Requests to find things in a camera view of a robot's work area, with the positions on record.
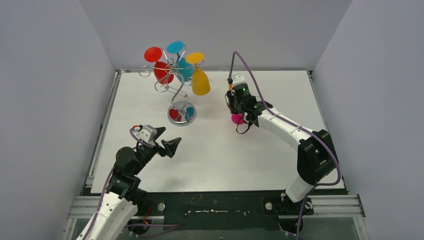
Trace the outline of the magenta wine glass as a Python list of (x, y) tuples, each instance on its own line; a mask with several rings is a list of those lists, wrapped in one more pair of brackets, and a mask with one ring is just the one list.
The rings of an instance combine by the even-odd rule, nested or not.
[(236, 125), (243, 125), (245, 123), (243, 115), (240, 113), (233, 113), (231, 115), (231, 121)]

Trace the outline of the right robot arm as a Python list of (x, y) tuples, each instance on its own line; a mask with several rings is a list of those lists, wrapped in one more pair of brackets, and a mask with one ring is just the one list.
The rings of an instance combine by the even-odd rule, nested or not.
[(281, 211), (288, 215), (300, 211), (302, 200), (333, 170), (337, 171), (335, 182), (340, 182), (339, 161), (326, 130), (313, 131), (285, 117), (272, 104), (253, 96), (247, 83), (230, 84), (225, 97), (232, 114), (241, 115), (249, 127), (255, 125), (273, 133), (297, 153), (297, 175), (282, 192)]

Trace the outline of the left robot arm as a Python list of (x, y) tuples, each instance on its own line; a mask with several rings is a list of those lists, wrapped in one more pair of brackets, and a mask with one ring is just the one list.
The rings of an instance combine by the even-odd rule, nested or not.
[(177, 137), (158, 143), (157, 139), (165, 130), (164, 126), (151, 125), (134, 125), (129, 130), (136, 145), (122, 147), (116, 152), (95, 212), (77, 239), (115, 240), (133, 216), (147, 212), (147, 192), (139, 188), (138, 174), (155, 156), (173, 158), (182, 140)]

